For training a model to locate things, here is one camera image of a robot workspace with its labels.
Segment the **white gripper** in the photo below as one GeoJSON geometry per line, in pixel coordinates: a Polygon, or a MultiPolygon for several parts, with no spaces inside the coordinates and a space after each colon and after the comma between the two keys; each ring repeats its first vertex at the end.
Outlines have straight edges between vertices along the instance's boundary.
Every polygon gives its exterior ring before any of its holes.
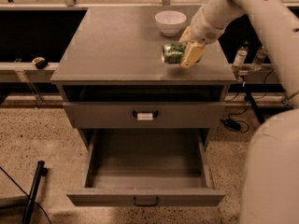
{"type": "Polygon", "coordinates": [[[190,27],[187,27],[179,39],[179,43],[188,43],[180,62],[182,68],[190,68],[198,63],[204,55],[205,45],[212,44],[224,33],[225,22],[216,13],[206,13],[200,7],[192,17],[190,27]]]}

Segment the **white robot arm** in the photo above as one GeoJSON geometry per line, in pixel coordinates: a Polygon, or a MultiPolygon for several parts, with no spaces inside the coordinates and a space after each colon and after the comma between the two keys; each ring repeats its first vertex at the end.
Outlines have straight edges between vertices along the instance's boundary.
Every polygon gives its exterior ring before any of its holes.
{"type": "Polygon", "coordinates": [[[271,73],[292,108],[266,120],[250,140],[239,224],[299,224],[298,18],[280,0],[209,0],[180,39],[187,45],[180,65],[193,66],[204,45],[243,15],[267,49],[271,73]]]}

